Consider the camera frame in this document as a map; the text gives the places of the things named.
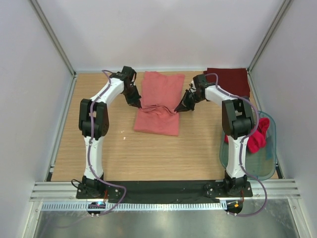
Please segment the salmon pink t shirt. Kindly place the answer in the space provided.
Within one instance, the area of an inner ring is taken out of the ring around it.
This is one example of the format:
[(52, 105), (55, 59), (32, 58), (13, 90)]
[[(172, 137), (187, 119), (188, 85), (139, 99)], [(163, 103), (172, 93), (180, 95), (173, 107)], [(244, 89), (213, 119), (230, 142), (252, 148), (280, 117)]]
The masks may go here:
[(138, 110), (134, 130), (142, 133), (167, 136), (179, 135), (180, 103), (184, 85), (184, 74), (164, 75), (146, 71), (142, 80), (141, 106)]

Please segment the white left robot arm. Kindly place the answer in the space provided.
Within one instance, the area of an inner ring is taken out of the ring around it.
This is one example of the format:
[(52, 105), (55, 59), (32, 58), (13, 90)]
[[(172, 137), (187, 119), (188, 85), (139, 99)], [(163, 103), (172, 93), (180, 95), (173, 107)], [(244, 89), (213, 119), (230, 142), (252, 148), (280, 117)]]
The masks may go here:
[(79, 111), (79, 130), (86, 148), (86, 166), (81, 182), (77, 187), (77, 198), (100, 198), (113, 187), (117, 192), (125, 191), (121, 185), (104, 180), (102, 150), (104, 138), (109, 130), (108, 107), (122, 94), (129, 106), (141, 108), (141, 96), (135, 80), (137, 72), (124, 66), (122, 71), (102, 71), (108, 78), (106, 85), (93, 97), (82, 99)]

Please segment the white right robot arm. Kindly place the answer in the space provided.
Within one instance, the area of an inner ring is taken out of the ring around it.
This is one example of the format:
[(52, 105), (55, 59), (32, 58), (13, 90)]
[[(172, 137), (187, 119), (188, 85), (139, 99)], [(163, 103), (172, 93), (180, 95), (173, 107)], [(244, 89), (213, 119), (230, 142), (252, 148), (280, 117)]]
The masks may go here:
[(235, 196), (247, 187), (247, 173), (244, 168), (247, 142), (257, 130), (258, 119), (254, 119), (256, 110), (252, 103), (241, 96), (227, 92), (216, 82), (208, 82), (205, 74), (193, 77), (190, 88), (187, 89), (174, 109), (175, 112), (193, 111), (201, 101), (211, 101), (221, 106), (222, 130), (228, 139), (228, 163), (223, 179), (223, 191), (228, 196)]

